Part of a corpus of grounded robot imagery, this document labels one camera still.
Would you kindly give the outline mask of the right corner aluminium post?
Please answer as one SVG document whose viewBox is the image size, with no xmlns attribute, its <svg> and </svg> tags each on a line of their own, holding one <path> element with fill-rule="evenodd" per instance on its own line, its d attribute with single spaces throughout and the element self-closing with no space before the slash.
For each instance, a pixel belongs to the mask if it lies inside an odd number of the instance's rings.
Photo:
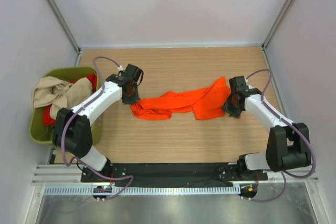
<svg viewBox="0 0 336 224">
<path fill-rule="evenodd" d="M 273 39 L 274 35 L 276 34 L 278 28 L 280 27 L 281 23 L 283 22 L 284 18 L 288 14 L 289 10 L 291 9 L 292 5 L 294 4 L 295 0 L 285 0 L 283 3 L 279 13 L 276 16 L 276 19 L 274 20 L 270 31 L 268 32 L 264 42 L 261 45 L 263 54 L 265 55 L 265 62 L 267 63 L 267 66 L 271 69 L 271 64 L 268 58 L 267 48 L 269 47 L 271 40 Z"/>
</svg>

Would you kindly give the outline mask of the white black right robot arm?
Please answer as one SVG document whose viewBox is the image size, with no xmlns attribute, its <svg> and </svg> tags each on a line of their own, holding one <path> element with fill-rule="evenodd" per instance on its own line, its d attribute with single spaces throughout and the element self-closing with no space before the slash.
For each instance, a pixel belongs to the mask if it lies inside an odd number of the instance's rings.
<svg viewBox="0 0 336 224">
<path fill-rule="evenodd" d="M 265 98 L 264 93 L 249 85 L 243 76 L 229 79 L 231 93 L 222 110 L 234 118 L 251 113 L 268 132 L 264 152 L 244 154 L 238 162 L 244 170 L 285 172 L 313 164 L 309 130 L 282 115 Z"/>
</svg>

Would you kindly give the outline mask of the left corner aluminium post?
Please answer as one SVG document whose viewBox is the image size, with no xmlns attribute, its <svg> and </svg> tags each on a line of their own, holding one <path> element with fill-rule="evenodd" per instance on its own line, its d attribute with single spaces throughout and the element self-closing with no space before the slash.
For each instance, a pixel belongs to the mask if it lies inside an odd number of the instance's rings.
<svg viewBox="0 0 336 224">
<path fill-rule="evenodd" d="M 76 53 L 76 57 L 75 57 L 75 61 L 74 61 L 74 66 L 77 67 L 80 64 L 80 60 L 81 60 L 81 48 L 78 45 L 73 33 L 71 32 L 68 24 L 66 23 L 57 3 L 55 0 L 46 0 L 48 6 L 50 7 L 52 13 L 54 14 L 55 19 L 57 20 L 59 26 L 62 28 L 62 30 L 64 31 L 68 41 L 70 42 L 72 48 L 74 49 L 75 53 Z"/>
</svg>

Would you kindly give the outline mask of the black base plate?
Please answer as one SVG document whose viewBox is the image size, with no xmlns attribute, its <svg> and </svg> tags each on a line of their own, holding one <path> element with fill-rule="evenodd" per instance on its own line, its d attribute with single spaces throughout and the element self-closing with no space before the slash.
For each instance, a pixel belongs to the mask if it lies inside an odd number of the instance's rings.
<svg viewBox="0 0 336 224">
<path fill-rule="evenodd" d="M 134 181 L 142 183 L 150 179 L 157 182 L 181 182 L 197 178 L 223 182 L 268 179 L 262 170 L 248 171 L 236 163 L 114 163 L 104 167 L 99 173 L 109 178 L 132 175 Z"/>
</svg>

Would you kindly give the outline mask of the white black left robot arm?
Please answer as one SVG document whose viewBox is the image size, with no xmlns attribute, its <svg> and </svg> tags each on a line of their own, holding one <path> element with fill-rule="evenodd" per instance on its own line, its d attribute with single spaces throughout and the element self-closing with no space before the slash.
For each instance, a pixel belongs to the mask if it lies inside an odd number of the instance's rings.
<svg viewBox="0 0 336 224">
<path fill-rule="evenodd" d="M 106 78 L 95 93 L 71 109 L 58 111 L 53 133 L 53 144 L 78 158 L 103 176 L 111 173 L 111 162 L 93 145 L 91 127 L 103 112 L 117 101 L 135 104 L 140 101 L 138 86 L 143 70 L 128 64 L 124 70 Z"/>
</svg>

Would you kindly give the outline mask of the orange t shirt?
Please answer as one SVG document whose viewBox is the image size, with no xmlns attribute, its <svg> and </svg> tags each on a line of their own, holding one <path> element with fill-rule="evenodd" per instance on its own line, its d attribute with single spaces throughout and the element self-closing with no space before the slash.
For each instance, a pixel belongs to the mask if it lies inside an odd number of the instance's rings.
<svg viewBox="0 0 336 224">
<path fill-rule="evenodd" d="M 225 115 L 222 106 L 231 93 L 221 77 L 211 86 L 192 91 L 169 91 L 157 98 L 143 99 L 130 106 L 133 115 L 143 120 L 168 120 L 174 113 L 194 113 L 197 120 L 211 120 Z"/>
</svg>

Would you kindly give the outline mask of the corner aluminium post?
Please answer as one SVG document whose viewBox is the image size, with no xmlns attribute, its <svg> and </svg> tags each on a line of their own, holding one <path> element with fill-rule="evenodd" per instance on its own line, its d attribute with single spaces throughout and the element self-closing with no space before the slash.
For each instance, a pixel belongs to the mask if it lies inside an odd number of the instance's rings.
<svg viewBox="0 0 336 224">
<path fill-rule="evenodd" d="M 265 55 L 265 62 L 267 63 L 267 66 L 271 69 L 271 64 L 268 58 L 267 48 L 269 47 L 271 40 L 273 39 L 274 35 L 276 34 L 278 28 L 280 27 L 281 23 L 283 22 L 284 18 L 288 14 L 289 10 L 291 9 L 292 5 L 294 4 L 295 0 L 285 0 L 283 3 L 279 13 L 276 16 L 276 19 L 274 20 L 270 31 L 268 32 L 264 42 L 261 45 L 263 54 Z"/>
<path fill-rule="evenodd" d="M 75 61 L 74 61 L 74 66 L 77 67 L 80 64 L 80 60 L 81 60 L 81 48 L 78 45 L 73 33 L 71 32 L 68 24 L 66 23 L 57 3 L 55 0 L 46 0 L 48 6 L 50 7 L 52 13 L 54 14 L 55 19 L 57 20 L 59 26 L 62 28 L 62 30 L 64 31 L 68 41 L 70 42 L 72 48 L 74 49 L 75 53 L 76 53 L 76 57 L 75 57 Z"/>
</svg>

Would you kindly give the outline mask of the aluminium frame rail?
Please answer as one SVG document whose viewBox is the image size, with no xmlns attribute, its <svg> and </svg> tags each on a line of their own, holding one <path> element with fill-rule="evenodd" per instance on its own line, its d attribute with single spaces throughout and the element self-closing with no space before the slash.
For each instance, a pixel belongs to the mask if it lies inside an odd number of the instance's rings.
<svg viewBox="0 0 336 224">
<path fill-rule="evenodd" d="M 60 185 L 79 183 L 82 171 L 77 166 L 64 164 L 38 165 L 32 178 L 32 185 Z"/>
</svg>

